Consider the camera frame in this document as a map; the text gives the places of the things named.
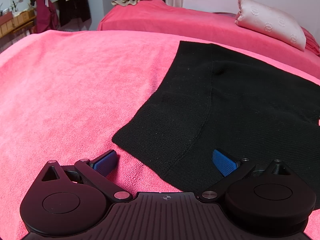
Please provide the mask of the wooden shelf with boxes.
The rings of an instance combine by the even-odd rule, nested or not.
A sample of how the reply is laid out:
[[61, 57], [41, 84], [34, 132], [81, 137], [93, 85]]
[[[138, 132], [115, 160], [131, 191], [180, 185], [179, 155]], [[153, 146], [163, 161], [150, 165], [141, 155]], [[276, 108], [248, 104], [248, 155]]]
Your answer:
[[14, 16], [12, 12], [1, 16], [1, 38], [20, 30], [22, 27], [34, 22], [36, 14], [34, 9], [25, 10]]

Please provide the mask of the pale pink embossed pillow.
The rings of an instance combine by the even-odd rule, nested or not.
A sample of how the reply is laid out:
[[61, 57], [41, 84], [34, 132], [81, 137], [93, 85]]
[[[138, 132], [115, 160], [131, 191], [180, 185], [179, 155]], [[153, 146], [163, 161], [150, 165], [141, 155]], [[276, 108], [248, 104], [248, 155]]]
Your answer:
[[293, 16], [254, 0], [238, 0], [238, 7], [236, 25], [305, 50], [306, 36]]

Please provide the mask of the pink blanket near bed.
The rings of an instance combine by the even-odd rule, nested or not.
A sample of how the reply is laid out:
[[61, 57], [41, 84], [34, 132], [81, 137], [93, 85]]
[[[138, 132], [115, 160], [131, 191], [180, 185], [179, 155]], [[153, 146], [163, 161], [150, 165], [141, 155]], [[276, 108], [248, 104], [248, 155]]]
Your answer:
[[49, 160], [72, 165], [116, 150], [109, 179], [174, 192], [112, 142], [159, 87], [183, 36], [144, 31], [46, 31], [1, 53], [1, 239], [27, 230], [20, 203]]

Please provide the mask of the folded red blanket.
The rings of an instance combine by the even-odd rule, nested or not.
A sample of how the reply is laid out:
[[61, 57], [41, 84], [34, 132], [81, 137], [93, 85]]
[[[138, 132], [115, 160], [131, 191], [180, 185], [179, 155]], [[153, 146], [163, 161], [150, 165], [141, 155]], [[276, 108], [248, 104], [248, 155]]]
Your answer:
[[319, 44], [317, 43], [314, 36], [305, 28], [302, 27], [302, 30], [304, 32], [304, 35], [306, 37], [306, 45], [305, 48], [311, 52], [313, 52], [316, 56], [320, 55], [319, 52]]

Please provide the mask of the black knit pants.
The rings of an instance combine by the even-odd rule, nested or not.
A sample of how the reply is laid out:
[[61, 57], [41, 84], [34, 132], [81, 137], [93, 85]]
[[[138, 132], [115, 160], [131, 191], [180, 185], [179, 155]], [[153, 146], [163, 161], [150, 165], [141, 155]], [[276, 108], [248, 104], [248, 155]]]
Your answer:
[[319, 85], [237, 51], [180, 42], [159, 88], [113, 143], [182, 191], [222, 176], [216, 149], [284, 161], [319, 193]]

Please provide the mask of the black hanging clothes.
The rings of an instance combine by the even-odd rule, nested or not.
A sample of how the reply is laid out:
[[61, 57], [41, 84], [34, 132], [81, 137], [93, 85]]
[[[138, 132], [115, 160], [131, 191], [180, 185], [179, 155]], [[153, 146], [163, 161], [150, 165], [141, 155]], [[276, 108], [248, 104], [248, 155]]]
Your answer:
[[60, 25], [68, 24], [74, 18], [86, 22], [91, 18], [88, 0], [58, 0]]

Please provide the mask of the red-pink far bed cover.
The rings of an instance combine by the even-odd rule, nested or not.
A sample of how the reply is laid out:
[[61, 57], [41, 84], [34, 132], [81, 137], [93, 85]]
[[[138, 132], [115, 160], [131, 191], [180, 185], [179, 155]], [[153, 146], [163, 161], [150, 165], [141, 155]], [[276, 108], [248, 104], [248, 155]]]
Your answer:
[[116, 5], [98, 30], [132, 30], [180, 35], [251, 51], [319, 77], [319, 56], [236, 25], [230, 16], [172, 7], [162, 0]]

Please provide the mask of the dark red hanging garment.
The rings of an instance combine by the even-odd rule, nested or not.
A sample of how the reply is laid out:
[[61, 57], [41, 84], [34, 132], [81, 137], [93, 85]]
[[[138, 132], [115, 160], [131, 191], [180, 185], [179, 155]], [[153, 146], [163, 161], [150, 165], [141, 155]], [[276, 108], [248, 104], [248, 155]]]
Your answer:
[[36, 0], [36, 29], [37, 33], [56, 30], [59, 18], [56, 8], [50, 0]]

